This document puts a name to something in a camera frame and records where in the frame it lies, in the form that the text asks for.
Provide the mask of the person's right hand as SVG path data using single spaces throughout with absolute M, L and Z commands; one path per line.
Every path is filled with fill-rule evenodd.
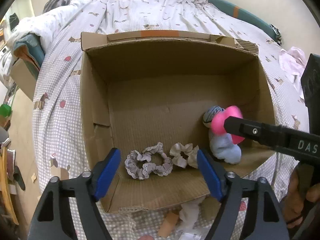
M 304 207 L 305 199 L 312 203 L 319 201 L 319 184 L 308 189 L 305 197 L 300 195 L 298 191 L 299 178 L 296 169 L 297 168 L 295 168 L 291 174 L 282 209 L 282 214 L 288 229 L 292 229 L 302 223 L 303 217 L 300 217 L 300 215 Z

